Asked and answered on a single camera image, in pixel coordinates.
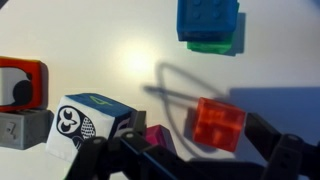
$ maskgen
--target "blue lego brick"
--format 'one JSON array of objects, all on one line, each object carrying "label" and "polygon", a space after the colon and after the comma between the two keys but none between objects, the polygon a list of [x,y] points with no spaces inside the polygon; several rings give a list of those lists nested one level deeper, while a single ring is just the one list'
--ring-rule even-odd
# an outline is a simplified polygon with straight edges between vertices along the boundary
[{"label": "blue lego brick", "polygon": [[237,0],[178,0],[179,41],[223,41],[236,28]]}]

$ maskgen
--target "green lego brick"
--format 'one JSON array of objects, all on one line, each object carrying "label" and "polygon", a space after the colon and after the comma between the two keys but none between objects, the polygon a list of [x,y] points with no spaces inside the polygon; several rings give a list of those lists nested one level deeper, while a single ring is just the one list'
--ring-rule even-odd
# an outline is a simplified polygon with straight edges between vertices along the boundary
[{"label": "green lego brick", "polygon": [[232,47],[233,34],[219,42],[187,42],[187,48],[203,53],[224,54]]}]

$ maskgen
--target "lego brick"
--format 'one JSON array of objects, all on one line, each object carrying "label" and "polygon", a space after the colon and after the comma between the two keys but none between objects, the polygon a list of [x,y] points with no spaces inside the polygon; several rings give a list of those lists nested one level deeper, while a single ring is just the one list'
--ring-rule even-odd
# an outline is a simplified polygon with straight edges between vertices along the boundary
[{"label": "lego brick", "polygon": [[233,35],[220,42],[188,42],[187,48],[203,53],[224,54],[232,47]]},{"label": "lego brick", "polygon": [[227,151],[235,151],[245,112],[236,106],[200,98],[193,124],[193,140]]},{"label": "lego brick", "polygon": [[131,107],[93,93],[66,95],[55,114],[46,151],[67,161],[73,161],[85,139],[102,136],[113,138],[127,128]]},{"label": "lego brick", "polygon": [[27,149],[47,140],[50,129],[48,110],[0,113],[0,146]]},{"label": "lego brick", "polygon": [[0,112],[40,106],[41,62],[0,57],[0,90]]},{"label": "lego brick", "polygon": [[161,145],[171,152],[177,154],[170,131],[161,125],[148,127],[146,140],[153,145]]},{"label": "lego brick", "polygon": [[237,0],[178,0],[179,41],[223,41],[236,28]]}]

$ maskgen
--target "owl print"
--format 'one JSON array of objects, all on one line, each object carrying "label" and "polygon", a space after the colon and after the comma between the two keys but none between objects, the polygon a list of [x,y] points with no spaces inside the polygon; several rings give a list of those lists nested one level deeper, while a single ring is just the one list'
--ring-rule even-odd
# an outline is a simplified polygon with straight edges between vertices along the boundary
[{"label": "owl print", "polygon": [[92,121],[78,109],[63,106],[58,112],[57,130],[73,141],[79,149],[85,139],[96,135]]}]

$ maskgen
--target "white table surface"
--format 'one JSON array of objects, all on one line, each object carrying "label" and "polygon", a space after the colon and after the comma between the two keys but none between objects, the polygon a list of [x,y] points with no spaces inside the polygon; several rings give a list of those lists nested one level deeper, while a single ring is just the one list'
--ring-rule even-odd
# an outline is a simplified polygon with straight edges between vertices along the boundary
[{"label": "white table surface", "polygon": [[[263,163],[243,135],[235,154],[192,143],[183,137],[187,114],[201,96],[228,99],[270,121],[281,115],[275,127],[316,143],[320,123],[310,117],[318,117],[317,108],[307,111],[306,105],[320,101],[320,1],[240,1],[239,11],[245,14],[244,52],[224,56],[192,52],[178,42],[175,0],[9,0],[0,10],[0,55],[47,65],[52,112],[63,95],[95,92],[146,110],[148,125],[169,128],[185,160]],[[168,93],[150,92],[157,88]],[[269,109],[257,106],[258,100],[243,105],[256,88],[285,88],[284,95],[298,88],[299,97],[294,91],[287,100],[299,99],[292,103],[301,103],[302,118],[286,119],[293,111],[272,103]],[[312,97],[305,93],[310,89]],[[0,148],[1,179],[62,179],[69,167],[47,154],[45,144],[25,151]]]}]

